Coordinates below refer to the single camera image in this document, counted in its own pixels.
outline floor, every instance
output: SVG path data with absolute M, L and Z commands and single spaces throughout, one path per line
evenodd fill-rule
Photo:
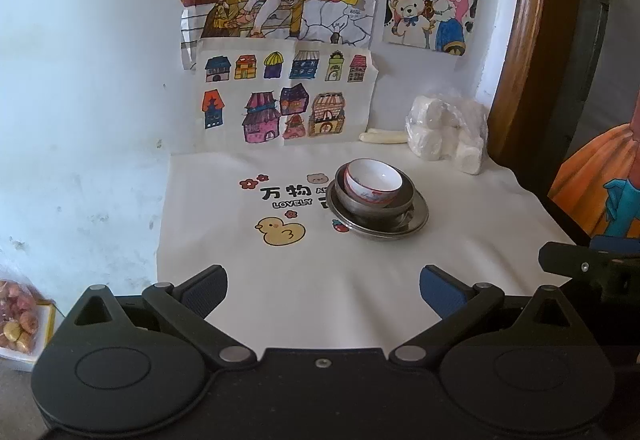
M 30 380 L 30 373 L 11 370 L 0 359 L 0 440 L 36 440 L 46 432 Z

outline plastic bag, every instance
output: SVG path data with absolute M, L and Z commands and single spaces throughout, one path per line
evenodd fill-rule
M 425 160 L 452 159 L 460 171 L 480 173 L 487 126 L 486 109 L 454 96 L 415 98 L 406 118 L 409 148 Z
M 38 330 L 36 300 L 26 285 L 0 279 L 0 348 L 30 354 Z

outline bag of candy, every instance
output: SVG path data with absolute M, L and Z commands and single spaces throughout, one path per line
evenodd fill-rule
M 36 300 L 30 290 L 15 281 L 0 279 L 0 348 L 30 354 L 37 330 Z

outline white ceramic bowl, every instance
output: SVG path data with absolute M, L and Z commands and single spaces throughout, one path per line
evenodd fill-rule
M 348 163 L 344 181 L 350 195 L 370 204 L 389 204 L 402 187 L 402 176 L 393 167 L 373 159 Z

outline yellow duck print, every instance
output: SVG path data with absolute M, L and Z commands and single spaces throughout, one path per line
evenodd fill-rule
M 286 224 L 276 217 L 263 218 L 255 226 L 264 234 L 264 242 L 269 245 L 290 245 L 299 242 L 305 235 L 305 227 L 301 224 Z

